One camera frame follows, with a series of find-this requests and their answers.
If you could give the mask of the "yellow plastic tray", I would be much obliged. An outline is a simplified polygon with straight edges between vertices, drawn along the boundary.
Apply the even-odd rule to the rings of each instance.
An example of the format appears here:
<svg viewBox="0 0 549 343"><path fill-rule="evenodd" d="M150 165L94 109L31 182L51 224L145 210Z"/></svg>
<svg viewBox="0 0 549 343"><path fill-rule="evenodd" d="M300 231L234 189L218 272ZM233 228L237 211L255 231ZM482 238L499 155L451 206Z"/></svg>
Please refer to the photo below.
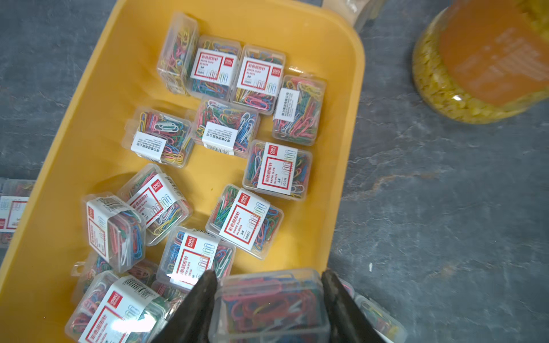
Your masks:
<svg viewBox="0 0 549 343"><path fill-rule="evenodd" d="M1 266L1 341L68 342L71 269L90 253L84 197L116 192L146 164L122 146L139 107L173 114L199 101L169 92L156 65L172 17L202 34L285 53L287 65L327 82L303 201L284 212L268 256L238 252L236 274L327 267L363 85L365 53L340 16L298 1L118 1L61 122Z"/></svg>

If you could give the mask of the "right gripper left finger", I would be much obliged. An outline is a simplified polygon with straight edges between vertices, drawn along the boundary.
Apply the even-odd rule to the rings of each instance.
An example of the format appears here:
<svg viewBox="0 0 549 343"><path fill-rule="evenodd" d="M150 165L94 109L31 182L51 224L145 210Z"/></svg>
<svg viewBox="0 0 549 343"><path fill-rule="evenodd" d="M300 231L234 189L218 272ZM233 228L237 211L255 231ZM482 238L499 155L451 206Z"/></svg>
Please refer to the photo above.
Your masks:
<svg viewBox="0 0 549 343"><path fill-rule="evenodd" d="M206 271L152 342L209 342L217 285L216 274Z"/></svg>

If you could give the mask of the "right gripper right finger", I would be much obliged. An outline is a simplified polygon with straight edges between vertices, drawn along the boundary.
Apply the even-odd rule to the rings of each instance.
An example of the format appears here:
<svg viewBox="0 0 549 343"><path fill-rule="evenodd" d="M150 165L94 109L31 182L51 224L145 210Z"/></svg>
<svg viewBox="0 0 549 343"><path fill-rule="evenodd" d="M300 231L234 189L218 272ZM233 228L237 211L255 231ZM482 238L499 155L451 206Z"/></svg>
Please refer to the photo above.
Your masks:
<svg viewBox="0 0 549 343"><path fill-rule="evenodd" d="M384 343L332 270L321 277L330 321L330 342Z"/></svg>

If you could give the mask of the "clear paper clip box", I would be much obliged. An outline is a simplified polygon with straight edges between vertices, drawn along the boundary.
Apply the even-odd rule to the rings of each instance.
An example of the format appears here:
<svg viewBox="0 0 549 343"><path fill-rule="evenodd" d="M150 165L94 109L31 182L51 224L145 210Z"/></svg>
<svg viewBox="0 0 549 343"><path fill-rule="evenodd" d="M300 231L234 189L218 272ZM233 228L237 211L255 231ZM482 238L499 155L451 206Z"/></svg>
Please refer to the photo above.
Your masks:
<svg viewBox="0 0 549 343"><path fill-rule="evenodd" d="M329 342L317 271L309 268L223 278L214 296L210 342Z"/></svg>

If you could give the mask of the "paper clip box table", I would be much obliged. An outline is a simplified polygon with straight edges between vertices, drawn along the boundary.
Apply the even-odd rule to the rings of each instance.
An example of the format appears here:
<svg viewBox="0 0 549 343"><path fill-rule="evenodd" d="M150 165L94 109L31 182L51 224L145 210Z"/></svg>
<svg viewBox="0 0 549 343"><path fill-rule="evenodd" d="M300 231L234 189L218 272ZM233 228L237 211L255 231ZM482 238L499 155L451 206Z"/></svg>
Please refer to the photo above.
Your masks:
<svg viewBox="0 0 549 343"><path fill-rule="evenodd" d="M1 178L1 248L7 249L24 214L35 180Z"/></svg>

